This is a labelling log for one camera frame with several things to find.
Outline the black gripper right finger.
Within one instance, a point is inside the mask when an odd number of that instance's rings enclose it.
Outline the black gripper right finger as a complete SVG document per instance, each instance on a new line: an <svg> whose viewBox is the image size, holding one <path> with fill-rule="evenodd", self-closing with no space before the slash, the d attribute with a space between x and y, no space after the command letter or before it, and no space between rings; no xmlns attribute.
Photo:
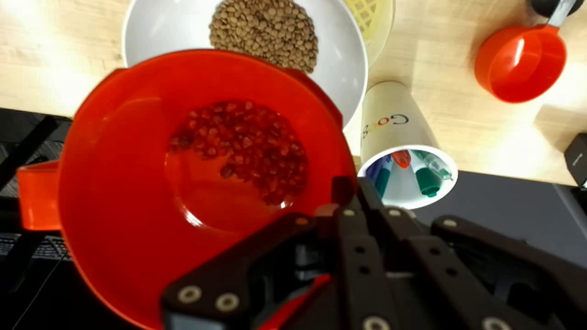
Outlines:
<svg viewBox="0 0 587 330"><path fill-rule="evenodd" d="M357 184L364 237L357 273L396 330L587 330L587 272L552 253L440 217L423 226Z"/></svg>

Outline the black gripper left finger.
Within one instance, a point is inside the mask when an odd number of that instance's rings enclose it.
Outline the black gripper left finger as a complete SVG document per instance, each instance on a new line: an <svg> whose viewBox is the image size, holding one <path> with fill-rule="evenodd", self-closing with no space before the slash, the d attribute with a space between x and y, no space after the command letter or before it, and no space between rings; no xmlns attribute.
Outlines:
<svg viewBox="0 0 587 330"><path fill-rule="evenodd" d="M331 182L319 215L287 213L176 277L159 294L163 330L390 330L386 215L374 185Z"/></svg>

